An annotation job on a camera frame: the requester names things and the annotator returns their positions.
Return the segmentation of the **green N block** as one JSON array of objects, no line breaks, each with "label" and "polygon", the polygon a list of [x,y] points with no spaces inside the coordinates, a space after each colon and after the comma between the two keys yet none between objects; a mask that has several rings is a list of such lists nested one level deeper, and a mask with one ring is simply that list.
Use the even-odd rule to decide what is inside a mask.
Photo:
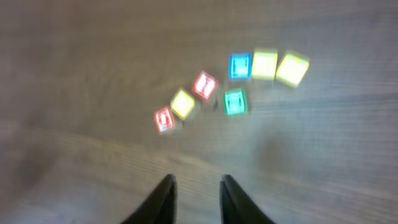
[{"label": "green N block", "polygon": [[243,88],[235,88],[223,93],[224,111],[227,116],[246,114],[248,104]]}]

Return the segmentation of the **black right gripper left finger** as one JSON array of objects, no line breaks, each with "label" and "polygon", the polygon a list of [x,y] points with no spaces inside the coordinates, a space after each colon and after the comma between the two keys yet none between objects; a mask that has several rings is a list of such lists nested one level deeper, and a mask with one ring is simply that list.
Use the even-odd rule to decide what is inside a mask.
[{"label": "black right gripper left finger", "polygon": [[174,224],[177,213],[177,181],[167,174],[121,224]]}]

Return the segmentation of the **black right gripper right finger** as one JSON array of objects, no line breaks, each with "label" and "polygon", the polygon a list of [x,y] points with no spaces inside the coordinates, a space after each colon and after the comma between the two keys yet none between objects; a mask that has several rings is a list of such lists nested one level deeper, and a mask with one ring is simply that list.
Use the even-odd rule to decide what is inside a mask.
[{"label": "black right gripper right finger", "polygon": [[220,212],[222,224],[275,224],[229,174],[220,181]]}]

